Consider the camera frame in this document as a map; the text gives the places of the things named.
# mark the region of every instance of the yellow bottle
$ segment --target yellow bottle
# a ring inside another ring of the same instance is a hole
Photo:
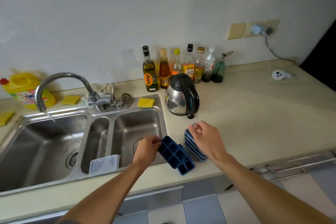
[[[0,79],[3,89],[16,98],[25,107],[36,110],[35,89],[39,86],[39,79],[31,73],[21,73],[12,75],[9,80]],[[45,89],[42,93],[45,106],[50,107],[56,103],[55,97]]]

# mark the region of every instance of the glass bottle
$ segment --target glass bottle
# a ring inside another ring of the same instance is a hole
[[[174,62],[171,65],[171,75],[174,76],[175,74],[182,73],[182,64],[180,62],[180,49],[174,50]]]
[[[193,57],[193,44],[188,44],[187,47],[187,56],[184,58],[183,62],[183,73],[190,76],[191,80],[194,80],[194,72],[195,72],[195,58]]]
[[[216,61],[215,56],[213,56],[213,53],[215,52],[215,48],[209,48],[209,54],[204,60],[204,71],[202,75],[202,81],[204,82],[210,82],[211,80],[211,72],[214,67],[214,63]]]
[[[167,50],[166,48],[160,49],[160,85],[161,88],[166,89],[170,82],[170,69],[167,59]]]
[[[203,70],[204,70],[204,61],[203,61],[203,53],[204,53],[204,47],[197,48],[198,55],[196,57],[195,61],[195,83],[200,83]]]
[[[212,70],[211,80],[213,82],[222,82],[225,74],[225,57],[231,55],[233,51],[222,53],[220,61],[216,64],[215,68]]]
[[[149,49],[147,45],[142,47],[143,55],[145,57],[145,61],[142,64],[143,74],[145,76],[145,83],[147,91],[156,91],[158,90],[158,82],[156,78],[155,72],[155,64],[153,60],[151,60],[149,56]]]

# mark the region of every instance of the beige countertop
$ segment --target beige countertop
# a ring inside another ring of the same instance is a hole
[[[270,74],[283,69],[295,80],[274,81]],[[145,96],[143,80],[115,84],[116,96],[128,92]],[[227,151],[245,166],[253,166],[299,154],[336,147],[336,93],[291,62],[266,61],[228,67],[222,83],[196,85],[199,112],[193,120],[175,116],[163,108],[168,135],[183,144],[188,124],[204,120],[216,126]],[[164,106],[164,90],[160,94]],[[85,89],[57,93],[85,94]],[[14,118],[0,127],[0,143],[16,120],[32,113],[15,100],[0,101],[0,109],[14,109]],[[64,109],[57,104],[50,110]],[[167,163],[149,167],[131,193],[173,186],[220,174],[212,162],[196,162],[196,167],[181,176]],[[55,185],[0,197],[0,222],[68,209],[117,174]]]

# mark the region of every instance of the person's left hand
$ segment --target person's left hand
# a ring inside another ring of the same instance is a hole
[[[133,163],[139,164],[143,168],[149,167],[154,161],[158,149],[161,145],[161,138],[156,135],[151,135],[142,139],[136,148]]]

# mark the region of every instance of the kitchen faucet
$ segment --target kitchen faucet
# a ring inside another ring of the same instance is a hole
[[[46,110],[44,101],[42,99],[42,93],[43,90],[45,89],[45,87],[60,78],[75,78],[79,81],[81,81],[84,86],[86,87],[89,96],[87,99],[88,105],[89,106],[95,106],[95,108],[99,111],[102,112],[105,110],[105,104],[109,104],[109,105],[114,105],[116,103],[116,99],[113,95],[113,90],[112,90],[112,94],[111,97],[101,97],[99,96],[98,92],[94,91],[93,88],[91,87],[90,83],[87,81],[87,79],[85,79],[84,77],[82,77],[79,74],[76,73],[69,73],[69,72],[63,72],[63,73],[56,73],[56,74],[52,74],[50,76],[48,76],[47,78],[43,79],[40,83],[40,85],[36,88],[35,91],[35,104],[37,109],[40,112],[44,112]]]

